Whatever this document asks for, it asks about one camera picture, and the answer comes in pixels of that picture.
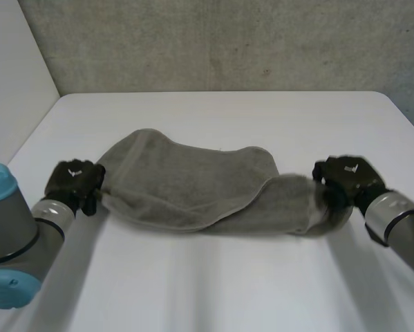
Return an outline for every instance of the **towel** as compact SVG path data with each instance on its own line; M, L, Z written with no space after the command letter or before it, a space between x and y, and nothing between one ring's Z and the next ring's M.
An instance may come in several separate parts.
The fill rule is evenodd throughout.
M280 175L260 147L201 149L141 129L98 163L106 168L102 204L125 221L156 230L320 235L340 228L352 212L329 209L324 185Z

